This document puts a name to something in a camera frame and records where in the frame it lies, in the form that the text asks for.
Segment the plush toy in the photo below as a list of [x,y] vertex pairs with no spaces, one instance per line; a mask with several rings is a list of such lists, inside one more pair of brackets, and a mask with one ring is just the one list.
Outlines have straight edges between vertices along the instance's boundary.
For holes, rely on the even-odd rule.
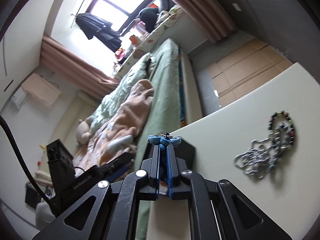
[[76,130],[76,138],[80,145],[87,144],[90,139],[90,125],[93,122],[93,117],[88,117],[84,121],[79,120],[79,126]]

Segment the pink curtain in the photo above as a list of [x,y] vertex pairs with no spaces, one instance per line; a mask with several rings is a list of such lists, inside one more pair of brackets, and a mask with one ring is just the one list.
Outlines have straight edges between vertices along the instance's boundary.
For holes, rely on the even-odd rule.
[[206,37],[217,42],[236,28],[217,0],[173,0],[198,24]]
[[47,36],[42,39],[40,62],[97,99],[110,94],[120,82]]

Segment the jewelry pile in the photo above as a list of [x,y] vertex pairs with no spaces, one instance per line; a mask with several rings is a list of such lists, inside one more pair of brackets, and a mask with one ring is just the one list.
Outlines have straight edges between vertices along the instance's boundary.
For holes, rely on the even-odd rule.
[[[277,119],[285,119],[275,127]],[[269,137],[262,141],[253,140],[248,151],[237,155],[233,163],[238,168],[244,169],[244,174],[261,179],[272,171],[279,159],[291,149],[294,143],[294,126],[287,112],[276,112],[270,117]]]

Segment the window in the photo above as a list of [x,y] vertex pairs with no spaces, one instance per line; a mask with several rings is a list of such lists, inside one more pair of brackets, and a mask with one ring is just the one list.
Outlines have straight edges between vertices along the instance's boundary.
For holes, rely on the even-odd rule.
[[119,33],[125,29],[139,12],[154,0],[93,0],[87,12],[113,23],[112,29]]

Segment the silver screw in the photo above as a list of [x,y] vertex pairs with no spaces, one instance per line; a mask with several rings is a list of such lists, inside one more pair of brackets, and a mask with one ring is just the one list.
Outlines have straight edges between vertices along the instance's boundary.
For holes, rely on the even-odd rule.
[[184,176],[190,176],[190,175],[192,174],[192,171],[186,169],[186,170],[183,170],[181,173],[182,173],[182,175],[184,175]]
[[136,172],[136,175],[137,175],[138,177],[144,177],[144,176],[146,176],[146,174],[147,174],[147,172],[144,171],[144,170],[138,170],[138,171]]
[[109,182],[107,182],[106,180],[99,181],[98,183],[99,188],[106,188],[108,186],[109,186]]
[[222,179],[220,180],[220,185],[223,187],[229,187],[230,186],[230,181],[227,179]]

